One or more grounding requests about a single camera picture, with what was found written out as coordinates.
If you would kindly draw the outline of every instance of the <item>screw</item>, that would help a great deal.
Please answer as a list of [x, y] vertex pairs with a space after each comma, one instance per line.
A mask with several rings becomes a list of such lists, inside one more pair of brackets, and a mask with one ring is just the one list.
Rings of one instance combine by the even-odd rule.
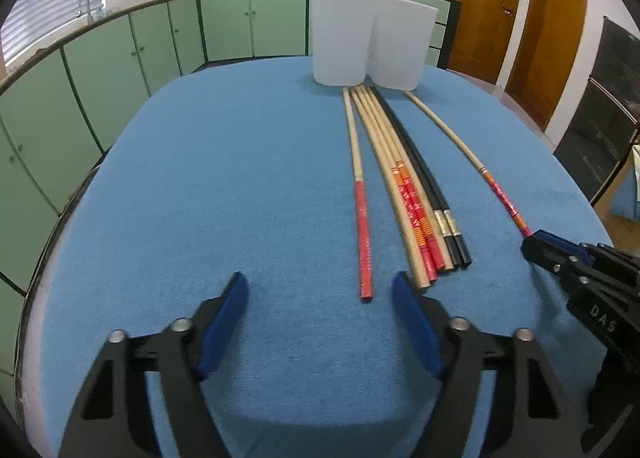
[[180, 317], [171, 323], [171, 330], [174, 332], [186, 332], [189, 328], [191, 328], [191, 319], [186, 317]]
[[464, 317], [452, 317], [451, 321], [449, 321], [449, 326], [451, 326], [454, 330], [459, 330], [464, 332], [469, 330], [470, 324]]
[[114, 330], [109, 334], [107, 340], [110, 343], [121, 343], [124, 339], [127, 338], [127, 333], [124, 330]]
[[521, 341], [532, 341], [535, 339], [533, 332], [529, 328], [520, 328], [516, 330], [516, 337]]

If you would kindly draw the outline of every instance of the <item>sink faucet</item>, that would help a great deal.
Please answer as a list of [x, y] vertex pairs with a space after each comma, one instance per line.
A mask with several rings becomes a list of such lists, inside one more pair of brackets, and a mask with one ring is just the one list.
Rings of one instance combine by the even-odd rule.
[[[82, 0], [78, 0], [78, 18], [82, 16]], [[86, 0], [86, 22], [91, 24], [94, 22], [94, 18], [91, 15], [91, 6], [89, 0]]]

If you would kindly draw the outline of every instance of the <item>blue gripper pad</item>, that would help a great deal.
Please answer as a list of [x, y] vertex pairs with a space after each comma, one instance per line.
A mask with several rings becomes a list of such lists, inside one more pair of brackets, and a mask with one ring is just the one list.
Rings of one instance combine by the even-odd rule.
[[246, 309], [248, 297], [249, 287], [246, 278], [240, 272], [236, 272], [219, 298], [222, 305], [218, 312], [202, 331], [200, 359], [195, 369], [201, 377], [207, 377], [220, 367], [226, 345]]
[[554, 245], [561, 250], [565, 250], [572, 256], [580, 258], [580, 260], [588, 266], [593, 265], [593, 258], [580, 245], [576, 245], [564, 238], [561, 238], [560, 236], [556, 236], [555, 234], [547, 231], [536, 231], [532, 234], [532, 236], [539, 239], [540, 241]]
[[396, 275], [392, 285], [394, 310], [409, 336], [411, 347], [420, 364], [439, 378], [445, 369], [440, 353], [440, 339], [424, 310], [418, 303], [413, 285], [404, 272]]

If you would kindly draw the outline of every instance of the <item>table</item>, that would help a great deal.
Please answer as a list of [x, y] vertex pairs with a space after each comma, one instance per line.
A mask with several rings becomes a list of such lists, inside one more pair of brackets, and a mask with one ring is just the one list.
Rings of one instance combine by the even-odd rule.
[[[520, 254], [522, 240], [482, 177], [401, 92], [383, 91], [414, 138], [474, 262], [429, 295], [481, 330], [530, 327], [585, 416], [604, 347], [563, 293]], [[425, 67], [415, 94], [486, 164], [530, 228], [609, 242], [546, 147], [459, 76]], [[78, 205], [53, 263], [40, 391], [52, 447], [107, 334], [158, 332], [240, 270], [250, 299], [221, 369], [202, 390], [233, 456], [408, 456], [439, 383], [412, 354], [391, 306], [408, 270], [377, 162], [358, 122], [375, 299], [358, 299], [353, 176], [341, 88], [310, 58], [215, 67], [165, 86], [140, 109]], [[491, 373], [466, 455], [486, 427]], [[149, 379], [165, 457], [177, 455], [158, 377]]]

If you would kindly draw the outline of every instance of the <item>white plastic container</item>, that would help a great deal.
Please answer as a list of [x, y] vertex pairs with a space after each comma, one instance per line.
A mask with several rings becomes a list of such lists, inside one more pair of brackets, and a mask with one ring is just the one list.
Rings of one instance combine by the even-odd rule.
[[367, 60], [377, 85], [414, 90], [422, 76], [437, 8], [407, 0], [378, 0]]
[[311, 0], [314, 79], [325, 86], [356, 86], [367, 74], [376, 0]]

